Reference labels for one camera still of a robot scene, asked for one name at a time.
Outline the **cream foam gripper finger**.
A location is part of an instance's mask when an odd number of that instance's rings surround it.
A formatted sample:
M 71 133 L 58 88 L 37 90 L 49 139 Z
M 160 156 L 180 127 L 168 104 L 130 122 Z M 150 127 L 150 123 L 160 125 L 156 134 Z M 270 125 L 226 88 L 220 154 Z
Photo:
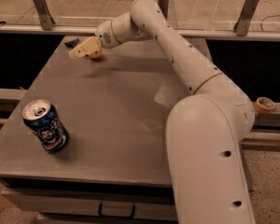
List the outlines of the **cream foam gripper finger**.
M 79 59 L 85 56 L 86 56 L 85 50 L 81 46 L 76 46 L 69 51 L 69 57 L 71 59 Z

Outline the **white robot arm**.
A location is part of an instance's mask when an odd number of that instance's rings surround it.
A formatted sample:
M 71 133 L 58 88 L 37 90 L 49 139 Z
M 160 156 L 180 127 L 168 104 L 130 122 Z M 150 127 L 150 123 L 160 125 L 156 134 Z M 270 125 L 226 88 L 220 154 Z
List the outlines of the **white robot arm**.
M 171 110 L 166 148 L 179 224 L 256 224 L 239 143 L 251 131 L 248 96 L 174 30 L 154 0 L 100 24 L 70 57 L 154 39 L 189 91 Z

